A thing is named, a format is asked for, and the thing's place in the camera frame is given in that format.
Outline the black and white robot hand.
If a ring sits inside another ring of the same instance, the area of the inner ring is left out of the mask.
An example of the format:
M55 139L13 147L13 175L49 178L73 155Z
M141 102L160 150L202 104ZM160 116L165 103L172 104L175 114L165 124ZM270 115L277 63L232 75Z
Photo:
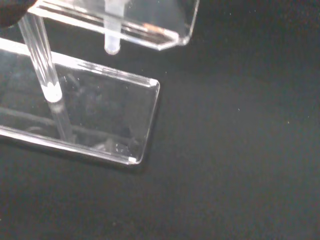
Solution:
M37 0L0 0L0 27L16 24Z

